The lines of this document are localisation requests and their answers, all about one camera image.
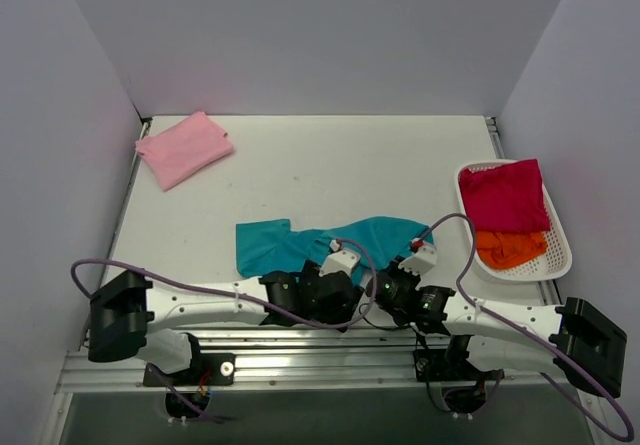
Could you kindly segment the teal t shirt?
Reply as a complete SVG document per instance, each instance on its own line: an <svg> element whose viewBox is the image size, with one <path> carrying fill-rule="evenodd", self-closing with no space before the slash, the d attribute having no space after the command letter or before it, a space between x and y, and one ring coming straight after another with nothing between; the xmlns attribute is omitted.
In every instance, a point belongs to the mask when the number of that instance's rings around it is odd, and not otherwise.
<svg viewBox="0 0 640 445"><path fill-rule="evenodd" d="M238 224L235 228L236 269L244 277L272 271L300 272L308 261L321 265L332 240L357 242L377 270L410 255L410 242L427 229L408 219L376 216L331 229L294 231L288 219Z"/></svg>

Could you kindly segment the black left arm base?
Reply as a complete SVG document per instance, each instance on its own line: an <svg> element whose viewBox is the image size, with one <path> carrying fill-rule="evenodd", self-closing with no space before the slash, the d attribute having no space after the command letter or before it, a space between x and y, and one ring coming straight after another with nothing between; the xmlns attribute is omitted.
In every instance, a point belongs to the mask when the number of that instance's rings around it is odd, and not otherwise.
<svg viewBox="0 0 640 445"><path fill-rule="evenodd" d="M233 353L203 352L198 339L184 332L162 330L146 337L136 357L154 365L173 386L230 386L234 383Z"/></svg>

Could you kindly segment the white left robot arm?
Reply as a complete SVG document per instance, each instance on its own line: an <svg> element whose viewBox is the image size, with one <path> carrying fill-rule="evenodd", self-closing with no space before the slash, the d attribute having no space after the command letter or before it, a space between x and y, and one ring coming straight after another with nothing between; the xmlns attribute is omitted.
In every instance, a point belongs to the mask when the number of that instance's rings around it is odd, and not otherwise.
<svg viewBox="0 0 640 445"><path fill-rule="evenodd" d="M249 326L346 330L359 302L352 275L354 251L311 261L300 272L269 272L224 284L186 285L134 267L90 298L88 357L94 363L129 358L148 362L179 384L202 370L200 345L185 327L236 323Z"/></svg>

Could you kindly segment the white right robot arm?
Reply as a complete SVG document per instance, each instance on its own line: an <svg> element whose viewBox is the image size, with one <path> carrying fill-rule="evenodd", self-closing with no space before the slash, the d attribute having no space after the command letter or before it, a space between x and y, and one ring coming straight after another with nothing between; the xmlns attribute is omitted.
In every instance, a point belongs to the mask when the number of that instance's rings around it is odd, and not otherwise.
<svg viewBox="0 0 640 445"><path fill-rule="evenodd" d="M453 376L561 371L584 392L620 396L627 335L588 301L569 297L561 305L517 305L418 282L394 260L370 279L365 294L396 325L421 336L449 337L443 356Z"/></svg>

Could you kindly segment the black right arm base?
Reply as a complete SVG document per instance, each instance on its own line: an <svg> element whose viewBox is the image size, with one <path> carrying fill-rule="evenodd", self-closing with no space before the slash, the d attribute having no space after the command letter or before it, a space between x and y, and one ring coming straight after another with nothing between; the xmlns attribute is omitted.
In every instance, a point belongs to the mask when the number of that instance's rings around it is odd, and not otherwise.
<svg viewBox="0 0 640 445"><path fill-rule="evenodd" d="M469 361L462 348L467 339L454 339L453 347L430 346L422 335L416 336L413 351L415 378L418 382L480 382L495 381L503 376L498 369L481 371Z"/></svg>

